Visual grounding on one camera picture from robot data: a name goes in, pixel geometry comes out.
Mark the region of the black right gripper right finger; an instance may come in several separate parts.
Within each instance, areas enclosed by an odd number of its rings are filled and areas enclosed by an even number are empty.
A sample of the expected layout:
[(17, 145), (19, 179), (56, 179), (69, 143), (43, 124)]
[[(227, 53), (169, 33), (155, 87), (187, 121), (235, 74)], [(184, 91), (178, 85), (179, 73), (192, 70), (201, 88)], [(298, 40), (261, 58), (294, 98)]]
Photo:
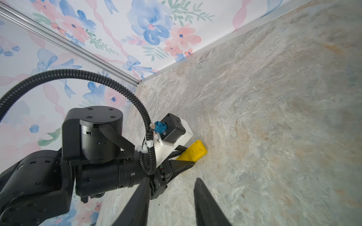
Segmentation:
[(231, 226), (201, 178), (195, 182), (194, 202), (197, 226)]

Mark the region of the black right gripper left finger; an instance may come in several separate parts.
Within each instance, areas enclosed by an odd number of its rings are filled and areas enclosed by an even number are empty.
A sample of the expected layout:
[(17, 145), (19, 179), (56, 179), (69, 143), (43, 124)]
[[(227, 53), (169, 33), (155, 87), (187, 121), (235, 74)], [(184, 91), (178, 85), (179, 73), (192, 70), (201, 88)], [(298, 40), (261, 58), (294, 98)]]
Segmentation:
[(144, 178), (113, 226), (146, 226), (150, 203), (150, 179)]

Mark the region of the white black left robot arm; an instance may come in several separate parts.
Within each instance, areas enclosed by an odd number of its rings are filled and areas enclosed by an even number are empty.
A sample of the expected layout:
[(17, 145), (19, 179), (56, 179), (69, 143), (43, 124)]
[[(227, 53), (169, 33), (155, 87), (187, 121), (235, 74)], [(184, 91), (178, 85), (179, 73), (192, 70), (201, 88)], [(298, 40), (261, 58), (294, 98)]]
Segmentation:
[(86, 203), (105, 192), (140, 185), (115, 221), (145, 226), (149, 202), (180, 173), (193, 167), (175, 157), (176, 146), (152, 176), (140, 166), (135, 146), (122, 136), (123, 113), (106, 106), (70, 110), (58, 151), (34, 152), (1, 174), (1, 225), (38, 226), (70, 211), (72, 195)]

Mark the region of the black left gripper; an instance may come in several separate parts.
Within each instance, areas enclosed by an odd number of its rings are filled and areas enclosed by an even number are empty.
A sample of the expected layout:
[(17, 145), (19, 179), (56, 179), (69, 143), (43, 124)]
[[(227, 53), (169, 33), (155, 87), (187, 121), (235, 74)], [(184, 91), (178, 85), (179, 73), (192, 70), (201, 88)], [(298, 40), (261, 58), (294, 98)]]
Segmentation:
[(150, 200), (154, 200), (162, 195), (173, 179), (194, 165), (195, 163), (191, 161), (165, 160), (151, 177)]

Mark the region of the long yellow block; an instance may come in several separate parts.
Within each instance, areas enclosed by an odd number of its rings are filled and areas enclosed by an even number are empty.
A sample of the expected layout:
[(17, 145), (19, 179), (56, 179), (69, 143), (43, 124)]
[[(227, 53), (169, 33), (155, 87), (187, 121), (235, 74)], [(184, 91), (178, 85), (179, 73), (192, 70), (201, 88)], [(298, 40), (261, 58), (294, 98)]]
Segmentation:
[(178, 161), (189, 161), (196, 163), (204, 155), (207, 154), (207, 150), (202, 141), (197, 140), (186, 151), (176, 158)]

